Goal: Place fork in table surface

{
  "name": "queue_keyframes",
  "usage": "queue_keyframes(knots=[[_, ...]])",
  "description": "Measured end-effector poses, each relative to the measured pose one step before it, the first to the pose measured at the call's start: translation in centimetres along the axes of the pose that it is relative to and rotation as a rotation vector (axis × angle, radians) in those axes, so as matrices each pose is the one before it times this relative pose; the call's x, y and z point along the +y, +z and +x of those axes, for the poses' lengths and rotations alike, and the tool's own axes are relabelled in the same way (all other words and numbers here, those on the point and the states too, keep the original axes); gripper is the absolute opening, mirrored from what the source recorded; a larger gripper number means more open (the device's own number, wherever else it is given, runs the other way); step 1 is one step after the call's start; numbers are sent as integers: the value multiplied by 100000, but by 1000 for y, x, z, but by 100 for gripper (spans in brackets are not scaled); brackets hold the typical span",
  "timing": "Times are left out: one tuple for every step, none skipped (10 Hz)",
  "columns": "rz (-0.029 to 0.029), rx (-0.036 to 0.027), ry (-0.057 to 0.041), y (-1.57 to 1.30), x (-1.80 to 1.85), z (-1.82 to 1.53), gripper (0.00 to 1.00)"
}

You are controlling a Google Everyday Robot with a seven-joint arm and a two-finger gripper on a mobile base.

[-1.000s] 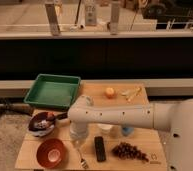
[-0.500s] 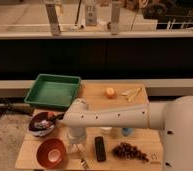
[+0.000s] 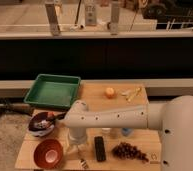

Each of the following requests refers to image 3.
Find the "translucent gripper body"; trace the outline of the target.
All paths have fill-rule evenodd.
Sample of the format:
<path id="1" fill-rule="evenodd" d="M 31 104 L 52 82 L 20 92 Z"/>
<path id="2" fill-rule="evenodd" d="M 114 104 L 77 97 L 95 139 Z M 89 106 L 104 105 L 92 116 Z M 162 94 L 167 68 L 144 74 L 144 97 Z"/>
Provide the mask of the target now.
<path id="1" fill-rule="evenodd" d="M 73 137 L 71 134 L 68 134 L 68 147 L 66 149 L 66 153 L 68 155 L 75 152 L 79 158 L 82 157 L 82 151 L 80 150 L 81 145 L 85 145 L 87 143 L 87 136 L 84 135 L 82 137 Z"/>

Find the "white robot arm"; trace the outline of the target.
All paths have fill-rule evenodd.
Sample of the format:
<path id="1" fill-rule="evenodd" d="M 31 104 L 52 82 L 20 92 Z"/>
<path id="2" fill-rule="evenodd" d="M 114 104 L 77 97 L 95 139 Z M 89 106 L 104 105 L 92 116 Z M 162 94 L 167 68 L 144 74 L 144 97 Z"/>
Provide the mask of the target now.
<path id="1" fill-rule="evenodd" d="M 137 105 L 107 111 L 89 111 L 81 100 L 64 118 L 69 140 L 87 140 L 87 128 L 133 128 L 162 133 L 161 171 L 193 171 L 193 96 L 179 96 L 155 108 Z"/>

